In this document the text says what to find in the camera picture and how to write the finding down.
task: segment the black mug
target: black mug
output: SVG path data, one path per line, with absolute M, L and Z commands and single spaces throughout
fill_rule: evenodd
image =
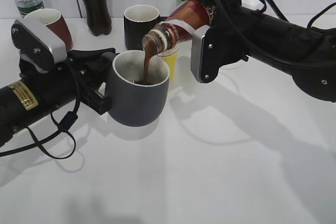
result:
M 143 81 L 144 51 L 126 51 L 117 55 L 105 88 L 105 96 L 112 98 L 109 114 L 117 122 L 141 127 L 154 122 L 165 106 L 170 69 L 158 56 L 151 59 L 148 83 Z
M 124 12 L 127 50 L 142 50 L 142 38 L 161 21 L 159 10 L 151 5 L 134 5 Z

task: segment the red mug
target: red mug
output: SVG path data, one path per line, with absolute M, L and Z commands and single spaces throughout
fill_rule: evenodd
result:
M 67 51 L 73 47 L 71 33 L 60 11 L 55 9 L 39 9 L 29 13 L 25 18 L 35 18 L 64 41 Z

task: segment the cola bottle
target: cola bottle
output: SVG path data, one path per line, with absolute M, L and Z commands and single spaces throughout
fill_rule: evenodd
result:
M 197 0 L 187 0 L 166 21 L 144 36 L 143 48 L 154 56 L 174 48 L 180 42 L 191 40 L 197 29 L 211 25 L 215 12 L 215 6 L 206 7 Z
M 112 30 L 107 0 L 83 0 L 87 13 L 88 26 L 95 36 L 108 35 Z

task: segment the yellow cup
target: yellow cup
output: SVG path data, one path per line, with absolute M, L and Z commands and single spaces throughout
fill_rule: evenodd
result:
M 158 55 L 168 64 L 170 68 L 170 81 L 174 79 L 175 64 L 176 64 L 177 53 L 179 49 L 180 49 L 180 46 L 177 45 L 173 49 L 168 50 Z

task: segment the screw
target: screw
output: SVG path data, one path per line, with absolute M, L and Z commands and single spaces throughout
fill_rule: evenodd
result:
M 35 48 L 34 49 L 34 54 L 39 55 L 41 53 L 41 49 Z
M 18 28 L 12 28 L 12 34 L 17 34 L 19 32 L 19 29 Z

